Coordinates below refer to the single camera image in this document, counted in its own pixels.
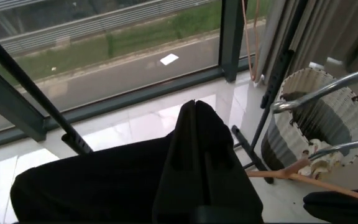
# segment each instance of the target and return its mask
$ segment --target white paper on road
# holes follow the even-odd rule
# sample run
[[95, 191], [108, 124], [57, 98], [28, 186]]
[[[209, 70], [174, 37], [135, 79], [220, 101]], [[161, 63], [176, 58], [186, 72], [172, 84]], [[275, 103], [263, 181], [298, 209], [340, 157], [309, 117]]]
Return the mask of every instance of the white paper on road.
[[162, 62], [164, 65], [169, 65], [174, 60], [178, 59], [179, 57], [174, 54], [169, 54], [168, 56], [161, 58], [160, 62]]

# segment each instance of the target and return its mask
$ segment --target floor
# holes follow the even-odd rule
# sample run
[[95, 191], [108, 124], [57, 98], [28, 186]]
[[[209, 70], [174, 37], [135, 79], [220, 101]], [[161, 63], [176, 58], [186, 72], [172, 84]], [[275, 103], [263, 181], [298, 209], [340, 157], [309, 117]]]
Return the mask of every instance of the floor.
[[[158, 138], [174, 129], [181, 105], [196, 99], [210, 104], [229, 127], [237, 125], [251, 140], [262, 114], [259, 104], [264, 91], [264, 86], [255, 86], [249, 73], [244, 72], [237, 76], [235, 83], [215, 80], [80, 122], [74, 127], [96, 151]], [[25, 139], [0, 147], [0, 223], [17, 221], [9, 198], [15, 176], [31, 167], [75, 155], [60, 140], [62, 134], [62, 130], [56, 130], [48, 133], [45, 142]], [[260, 143], [256, 149], [259, 153]], [[250, 161], [241, 148], [235, 151], [242, 164]], [[346, 184], [349, 181], [345, 176], [333, 182]], [[275, 180], [273, 185], [258, 178], [251, 181], [264, 203], [265, 222], [321, 222], [303, 209], [302, 202], [306, 194], [320, 189], [286, 180]]]

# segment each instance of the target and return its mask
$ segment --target black rack foot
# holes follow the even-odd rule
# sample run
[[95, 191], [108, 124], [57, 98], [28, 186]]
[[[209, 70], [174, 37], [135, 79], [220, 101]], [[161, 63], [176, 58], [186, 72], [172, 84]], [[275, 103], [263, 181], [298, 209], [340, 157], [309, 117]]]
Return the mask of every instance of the black rack foot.
[[[234, 125], [231, 128], [231, 132], [234, 134], [234, 136], [239, 141], [239, 143], [236, 144], [235, 146], [241, 145], [242, 148], [246, 151], [246, 153], [248, 154], [248, 156], [251, 158], [251, 161], [252, 161], [249, 164], [243, 166], [242, 168], [247, 169], [247, 168], [250, 168], [251, 166], [256, 166], [256, 168], [258, 168], [258, 170], [260, 170], [260, 171], [267, 171], [265, 164], [258, 157], [258, 155], [254, 152], [254, 150], [251, 149], [251, 146], [249, 145], [247, 139], [241, 134], [240, 129], [237, 128], [236, 125]], [[274, 183], [274, 179], [272, 177], [265, 177], [264, 179], [268, 184]]]

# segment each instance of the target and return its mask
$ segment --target road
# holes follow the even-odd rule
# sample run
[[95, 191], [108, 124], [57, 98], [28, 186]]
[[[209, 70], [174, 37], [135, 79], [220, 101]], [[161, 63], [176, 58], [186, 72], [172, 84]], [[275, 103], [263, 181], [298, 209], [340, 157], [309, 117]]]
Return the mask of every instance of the road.
[[[263, 37], [264, 30], [264, 24], [257, 27], [260, 39]], [[251, 52], [255, 52], [253, 29], [249, 29], [249, 37]], [[241, 55], [246, 55], [244, 38], [242, 46], [244, 47], [241, 48]], [[175, 54], [178, 59], [164, 65], [160, 59], [168, 54]], [[111, 67], [99, 68], [86, 75], [63, 78], [58, 82], [42, 85], [40, 88], [60, 111], [64, 111], [216, 65], [218, 57], [219, 37], [209, 37], [173, 49], [151, 53], [145, 57], [132, 58], [130, 61]], [[23, 93], [23, 96], [41, 113], [47, 114], [28, 93]], [[10, 126], [12, 124], [0, 115], [0, 129]]]

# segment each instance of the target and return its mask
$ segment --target laundry basket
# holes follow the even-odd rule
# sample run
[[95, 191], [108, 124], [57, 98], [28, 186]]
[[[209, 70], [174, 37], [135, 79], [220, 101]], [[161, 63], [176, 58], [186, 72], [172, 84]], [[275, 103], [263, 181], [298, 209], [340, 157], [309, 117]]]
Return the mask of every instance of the laundry basket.
[[[305, 68], [287, 77], [277, 100], [291, 101], [335, 80], [330, 74]], [[358, 140], [358, 101], [350, 88], [341, 88], [302, 107], [273, 114], [262, 140], [262, 158], [272, 170], [288, 167], [320, 140], [337, 145]], [[340, 164], [352, 164], [358, 148], [342, 152]]]

